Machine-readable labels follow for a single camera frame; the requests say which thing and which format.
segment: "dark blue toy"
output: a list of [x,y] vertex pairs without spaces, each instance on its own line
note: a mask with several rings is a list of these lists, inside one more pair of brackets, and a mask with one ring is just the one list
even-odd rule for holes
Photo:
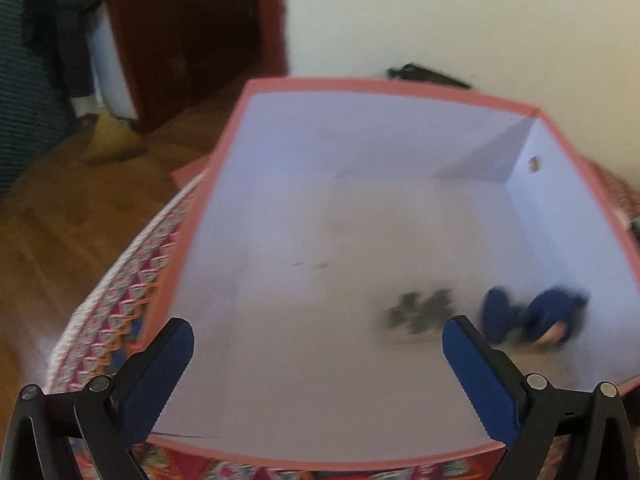
[[482,302],[482,332],[491,344],[503,343],[515,328],[529,342],[564,344],[574,334],[588,298],[561,287],[546,290],[529,306],[511,306],[507,292],[494,287]]

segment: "dark clothing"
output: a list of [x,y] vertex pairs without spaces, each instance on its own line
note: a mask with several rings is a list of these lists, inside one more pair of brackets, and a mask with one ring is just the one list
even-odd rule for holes
[[86,11],[99,0],[24,0],[22,42],[49,69],[49,79],[69,97],[94,93],[86,43]]

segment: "green object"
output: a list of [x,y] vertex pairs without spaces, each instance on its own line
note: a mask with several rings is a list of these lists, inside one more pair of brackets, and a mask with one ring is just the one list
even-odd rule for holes
[[68,136],[72,115],[42,58],[21,45],[22,0],[0,0],[0,195]]

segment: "brown floor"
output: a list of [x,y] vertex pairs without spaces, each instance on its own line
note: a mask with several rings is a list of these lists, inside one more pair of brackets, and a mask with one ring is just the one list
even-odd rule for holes
[[44,386],[71,313],[176,193],[170,173],[213,149],[245,80],[146,136],[148,153],[127,162],[84,166],[88,137],[72,136],[2,199],[0,446],[20,388]]

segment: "broom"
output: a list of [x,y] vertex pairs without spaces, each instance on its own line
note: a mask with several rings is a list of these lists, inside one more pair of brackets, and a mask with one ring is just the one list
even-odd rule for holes
[[113,117],[104,106],[98,108],[94,133],[87,149],[80,156],[80,162],[89,165],[114,160],[122,162],[143,153],[146,153],[146,147],[127,121]]

